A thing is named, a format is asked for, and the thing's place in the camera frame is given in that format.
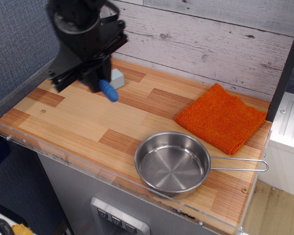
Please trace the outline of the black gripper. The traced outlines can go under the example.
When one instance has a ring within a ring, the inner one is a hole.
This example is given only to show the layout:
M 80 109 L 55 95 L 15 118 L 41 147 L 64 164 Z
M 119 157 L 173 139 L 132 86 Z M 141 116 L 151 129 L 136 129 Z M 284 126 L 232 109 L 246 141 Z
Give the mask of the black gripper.
M 52 86 L 61 92 L 74 81 L 83 80 L 92 93 L 100 92 L 100 80 L 111 82 L 112 53 L 127 42 L 125 22 L 102 23 L 96 18 L 78 27 L 54 14 L 52 24 L 60 42 L 58 55 L 47 71 Z

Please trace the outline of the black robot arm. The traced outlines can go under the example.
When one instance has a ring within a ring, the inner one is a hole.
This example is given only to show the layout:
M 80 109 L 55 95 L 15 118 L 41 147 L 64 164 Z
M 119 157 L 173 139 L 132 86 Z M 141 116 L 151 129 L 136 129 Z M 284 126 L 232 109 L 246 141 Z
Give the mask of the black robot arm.
M 61 92 L 82 81 L 94 92 L 111 81 L 111 55 L 127 43 L 120 11 L 107 0 L 50 0 L 49 19 L 60 50 L 48 68 L 52 85 Z

